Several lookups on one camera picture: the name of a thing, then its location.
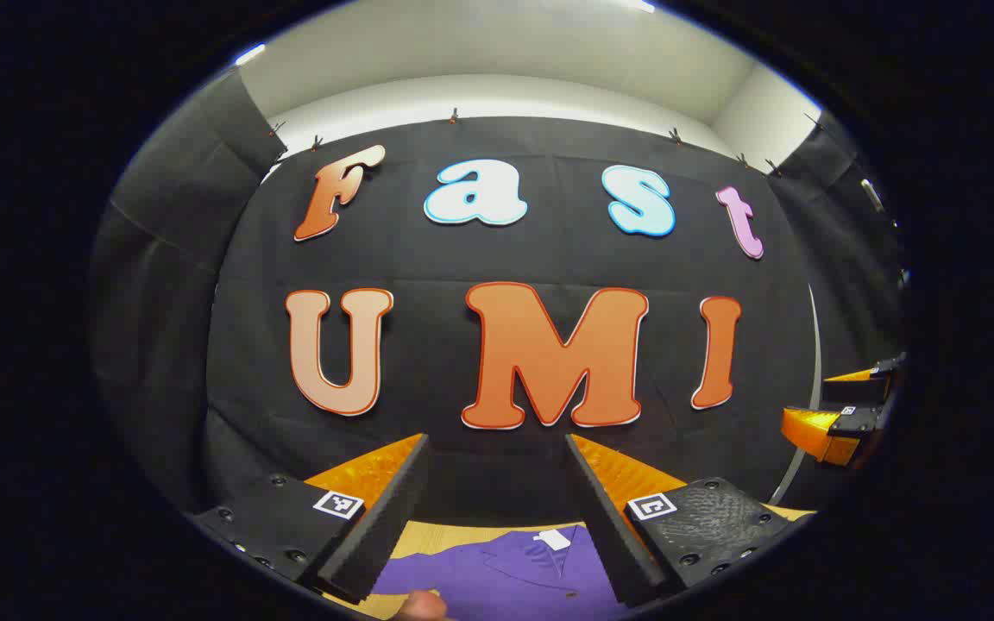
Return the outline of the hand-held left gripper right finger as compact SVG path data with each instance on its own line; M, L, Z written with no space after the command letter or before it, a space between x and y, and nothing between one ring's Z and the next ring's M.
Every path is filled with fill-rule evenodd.
M583 436L564 443L569 488L630 608L749 565L793 533L792 519L722 477L683 482Z

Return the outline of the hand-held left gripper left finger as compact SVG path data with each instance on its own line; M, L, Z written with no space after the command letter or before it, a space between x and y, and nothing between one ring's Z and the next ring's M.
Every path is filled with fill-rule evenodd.
M426 434L307 479L272 473L191 522L265 573L359 604L374 590L425 489Z

